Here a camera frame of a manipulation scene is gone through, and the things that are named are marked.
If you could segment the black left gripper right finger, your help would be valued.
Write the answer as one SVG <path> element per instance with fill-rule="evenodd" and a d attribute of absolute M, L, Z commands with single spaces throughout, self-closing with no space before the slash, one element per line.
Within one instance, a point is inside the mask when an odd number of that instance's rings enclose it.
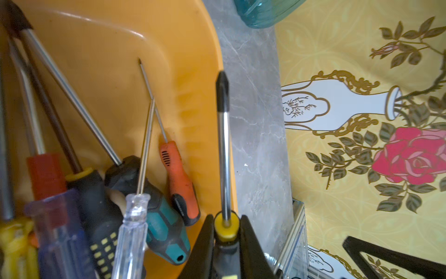
<path fill-rule="evenodd" d="M 246 215 L 240 219 L 239 238 L 242 279 L 276 279 Z"/>

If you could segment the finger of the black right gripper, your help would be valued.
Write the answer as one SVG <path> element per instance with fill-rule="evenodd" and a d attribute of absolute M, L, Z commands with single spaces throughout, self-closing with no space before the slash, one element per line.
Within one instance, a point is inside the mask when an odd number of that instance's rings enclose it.
<path fill-rule="evenodd" d="M 424 279 L 444 279 L 446 277 L 446 265 L 392 251 L 358 238 L 348 236 L 342 246 L 368 279 L 382 279 L 383 277 L 371 264 L 367 263 L 361 252 L 420 275 Z"/>

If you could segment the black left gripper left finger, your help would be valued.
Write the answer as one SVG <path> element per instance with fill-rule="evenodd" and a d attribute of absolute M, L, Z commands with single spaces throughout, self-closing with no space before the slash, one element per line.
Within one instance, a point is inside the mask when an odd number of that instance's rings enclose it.
<path fill-rule="evenodd" d="M 190 257 L 178 279 L 210 279 L 214 248 L 214 216 L 207 215 Z"/>

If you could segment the small black yellow screwdriver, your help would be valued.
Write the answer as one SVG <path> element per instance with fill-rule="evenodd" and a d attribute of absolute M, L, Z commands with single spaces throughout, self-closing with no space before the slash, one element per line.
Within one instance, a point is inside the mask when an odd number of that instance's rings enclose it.
<path fill-rule="evenodd" d="M 216 81 L 221 211 L 214 219 L 213 269 L 218 279 L 239 279 L 239 219 L 231 205 L 230 98 L 229 81 L 220 71 Z"/>

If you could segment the green black handle screwdriver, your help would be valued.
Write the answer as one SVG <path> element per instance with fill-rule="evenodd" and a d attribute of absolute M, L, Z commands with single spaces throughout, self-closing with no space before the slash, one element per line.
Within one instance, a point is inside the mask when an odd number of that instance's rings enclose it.
<path fill-rule="evenodd" d="M 136 193 L 139 175 L 137 163 L 141 162 L 141 158 L 132 155 L 120 159 L 117 156 L 73 87 L 41 45 L 23 11 L 12 1 L 5 1 L 5 11 L 8 15 L 8 26 L 13 34 L 21 39 L 25 51 L 34 52 L 39 57 L 114 162 L 103 178 L 106 190 L 113 189 L 122 194 Z M 170 264 L 182 265 L 190 255 L 189 238 L 182 218 L 170 206 L 164 194 L 148 180 L 145 180 L 144 193 L 151 196 L 146 215 L 146 245 Z"/>

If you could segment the clear handle slim screwdriver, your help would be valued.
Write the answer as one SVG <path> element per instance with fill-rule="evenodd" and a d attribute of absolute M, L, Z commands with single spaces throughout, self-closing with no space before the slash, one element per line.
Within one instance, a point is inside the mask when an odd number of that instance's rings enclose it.
<path fill-rule="evenodd" d="M 154 109 L 155 100 L 152 100 L 146 121 L 137 191 L 135 194 L 130 194 L 126 197 L 127 208 L 123 224 L 118 232 L 115 261 L 111 275 L 113 279 L 139 279 L 142 275 L 146 235 L 148 232 L 146 215 L 148 203 L 151 199 L 149 194 L 144 193 L 144 187 Z"/>

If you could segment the red black handle screwdriver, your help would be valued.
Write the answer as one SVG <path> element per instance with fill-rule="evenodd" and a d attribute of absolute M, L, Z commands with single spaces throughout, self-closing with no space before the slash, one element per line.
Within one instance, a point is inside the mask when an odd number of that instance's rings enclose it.
<path fill-rule="evenodd" d="M 143 157 L 148 155 L 150 146 L 153 117 L 157 117 L 165 143 L 160 145 L 160 159 L 166 168 L 169 178 L 170 195 L 174 209 L 176 209 L 185 225 L 192 226 L 198 222 L 201 216 L 193 182 L 184 170 L 182 159 L 175 141 L 169 141 L 160 117 L 158 108 L 148 82 L 148 77 L 142 61 L 138 60 L 139 67 L 145 80 L 146 88 L 151 98 L 148 119 L 146 121 Z"/>

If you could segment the large black yellow screwdriver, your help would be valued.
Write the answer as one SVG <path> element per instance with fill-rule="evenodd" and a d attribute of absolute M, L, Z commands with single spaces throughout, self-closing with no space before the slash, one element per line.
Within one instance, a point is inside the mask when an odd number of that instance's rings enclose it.
<path fill-rule="evenodd" d="M 91 167 L 81 166 L 55 106 L 43 85 L 36 63 L 30 55 L 26 58 L 29 60 L 26 64 L 39 101 L 73 171 L 72 174 L 66 176 L 67 187 L 76 189 L 80 194 L 78 205 L 80 219 L 94 258 L 96 271 L 99 278 L 111 279 L 118 230 L 123 222 L 123 214 L 119 206 L 110 199 L 99 172 Z"/>

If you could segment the red blue clear screwdriver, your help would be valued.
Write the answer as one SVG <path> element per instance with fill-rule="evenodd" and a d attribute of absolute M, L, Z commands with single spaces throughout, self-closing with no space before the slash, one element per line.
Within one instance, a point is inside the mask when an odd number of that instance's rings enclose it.
<path fill-rule="evenodd" d="M 59 155 L 48 153 L 29 70 L 13 39 L 9 55 L 19 78 L 31 155 L 26 159 L 34 201 L 25 214 L 34 222 L 42 279 L 94 279 L 95 268 L 77 209 L 78 193 L 67 189 Z"/>

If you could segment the yellow handle screwdriver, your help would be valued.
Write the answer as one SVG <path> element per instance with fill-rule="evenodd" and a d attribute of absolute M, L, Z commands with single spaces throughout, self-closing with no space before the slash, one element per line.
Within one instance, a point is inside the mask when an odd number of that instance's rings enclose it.
<path fill-rule="evenodd" d="M 5 105 L 1 82 L 1 278 L 37 279 L 37 252 L 29 242 L 32 222 L 27 218 L 16 218 Z"/>

